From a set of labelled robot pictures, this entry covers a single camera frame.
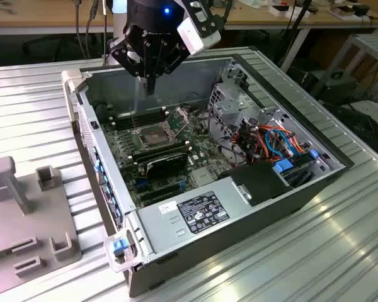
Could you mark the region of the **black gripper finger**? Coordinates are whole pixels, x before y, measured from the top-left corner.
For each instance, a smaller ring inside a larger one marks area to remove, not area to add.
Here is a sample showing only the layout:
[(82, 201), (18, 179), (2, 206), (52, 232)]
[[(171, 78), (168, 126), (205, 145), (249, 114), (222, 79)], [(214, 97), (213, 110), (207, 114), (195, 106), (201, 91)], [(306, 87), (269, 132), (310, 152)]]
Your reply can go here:
[(183, 42), (161, 42), (159, 52), (154, 61), (154, 68), (150, 76), (150, 94), (154, 94), (156, 80), (163, 74), (170, 74), (188, 56), (189, 51)]
[(135, 53), (124, 38), (112, 38), (108, 41), (110, 56), (128, 73), (139, 79), (144, 94), (151, 93), (151, 78), (147, 76), (144, 61)]

